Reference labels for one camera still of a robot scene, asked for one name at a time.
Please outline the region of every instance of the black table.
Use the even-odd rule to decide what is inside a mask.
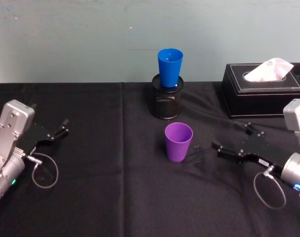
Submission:
[[[149,83],[0,84],[0,113],[17,99],[37,103],[34,120],[46,127],[70,120],[69,136],[47,151],[59,165],[57,185],[37,188],[27,165],[0,201],[0,236],[300,237],[298,194],[283,185],[286,207],[265,207],[252,186],[261,167],[232,164],[213,150],[200,168],[168,161],[164,128],[172,121],[193,129],[189,153],[197,144],[210,148],[215,138],[234,145],[245,137],[226,115],[218,82],[185,83],[181,115],[172,121],[150,114],[149,89]],[[248,121],[271,144],[300,151],[282,118]]]

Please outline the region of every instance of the black mesh pen holder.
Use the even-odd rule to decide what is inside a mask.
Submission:
[[[174,87],[164,87],[160,84],[160,76],[152,79],[151,113],[158,119],[174,119],[181,112],[181,93],[183,79]]]

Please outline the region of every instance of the cable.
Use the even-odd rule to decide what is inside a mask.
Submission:
[[[55,182],[53,182],[53,184],[52,184],[52,185],[49,185],[49,186],[42,186],[42,185],[39,185],[39,184],[35,181],[35,177],[34,177],[34,175],[35,175],[35,170],[36,170],[36,168],[38,167],[38,166],[36,166],[36,168],[34,168],[34,170],[33,170],[33,172],[32,172],[32,180],[33,180],[34,184],[36,184],[36,186],[38,186],[39,188],[42,188],[42,189],[50,189],[50,188],[52,188],[52,187],[57,183],[58,177],[59,177],[59,169],[58,169],[58,166],[57,166],[56,162],[53,160],[53,158],[51,158],[50,156],[48,156],[48,155],[46,155],[46,154],[43,154],[43,153],[34,153],[34,155],[43,156],[43,157],[47,157],[48,159],[50,159],[50,160],[53,162],[53,164],[55,165],[56,171],[57,171],[57,175],[56,175]]]
[[[275,184],[277,185],[277,187],[279,188],[279,190],[281,191],[282,196],[283,196],[283,199],[284,199],[284,203],[283,203],[283,205],[281,205],[280,207],[274,207],[274,206],[271,206],[271,205],[267,204],[267,202],[264,201],[264,199],[263,199],[263,198],[261,197],[261,195],[259,194],[259,192],[258,192],[258,190],[257,190],[257,187],[256,187],[256,179],[257,179],[257,177],[258,177],[260,174],[263,174],[263,173],[258,173],[258,174],[254,177],[254,180],[253,180],[253,188],[254,188],[255,193],[257,194],[257,196],[259,197],[259,199],[263,202],[263,204],[264,204],[265,206],[267,206],[268,208],[274,209],[274,210],[280,210],[280,209],[282,209],[282,208],[286,205],[286,196],[285,196],[285,193],[284,193],[282,187],[279,185],[279,183],[275,180],[274,177],[271,178],[271,179],[275,182]]]

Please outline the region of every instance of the white tissue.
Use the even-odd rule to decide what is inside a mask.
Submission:
[[[293,68],[293,64],[281,59],[272,58],[244,76],[247,81],[279,81]]]

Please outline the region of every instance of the tissue box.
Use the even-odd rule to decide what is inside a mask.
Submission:
[[[227,64],[222,93],[231,118],[282,117],[284,107],[300,98],[300,81],[294,68],[281,81],[250,82],[244,76],[259,66]]]

